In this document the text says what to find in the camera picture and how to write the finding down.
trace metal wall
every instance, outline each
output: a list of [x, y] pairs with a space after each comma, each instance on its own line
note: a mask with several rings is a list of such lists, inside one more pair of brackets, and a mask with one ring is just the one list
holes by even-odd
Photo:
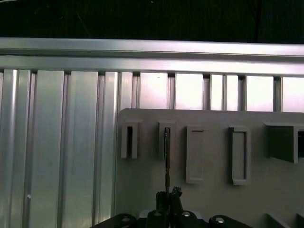
[[279, 75], [262, 62], [235, 74], [233, 61], [230, 71], [182, 59], [170, 60], [180, 65], [173, 71], [146, 58], [109, 71], [108, 61], [0, 57], [0, 227], [88, 228], [109, 218], [122, 109], [304, 112], [304, 78], [292, 65]]

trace black ceiling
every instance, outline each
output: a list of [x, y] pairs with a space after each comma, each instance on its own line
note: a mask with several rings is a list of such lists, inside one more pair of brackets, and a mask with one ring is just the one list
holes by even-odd
[[0, 21], [0, 37], [304, 43], [304, 0], [17, 0]]

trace gray plastic holder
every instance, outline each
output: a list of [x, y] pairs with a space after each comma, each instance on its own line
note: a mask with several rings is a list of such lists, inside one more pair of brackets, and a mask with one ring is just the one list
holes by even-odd
[[187, 126], [186, 182], [203, 183], [204, 128]]
[[304, 140], [304, 125], [294, 123], [265, 123], [267, 126], [268, 155], [294, 164], [303, 157], [299, 151], [300, 140]]
[[121, 158], [136, 159], [138, 156], [138, 128], [140, 121], [128, 121], [122, 123], [121, 134]]
[[204, 218], [223, 214], [254, 228], [296, 222], [304, 227], [303, 113], [124, 109], [118, 116], [118, 154], [124, 150], [122, 128], [133, 120], [141, 120], [132, 125], [137, 150], [129, 144], [127, 157], [133, 153], [137, 159], [116, 157], [115, 213], [155, 208], [155, 194], [165, 190], [163, 129], [174, 123], [170, 188], [182, 188], [185, 209]]
[[245, 126], [229, 127], [230, 178], [234, 185], [250, 183], [251, 136]]

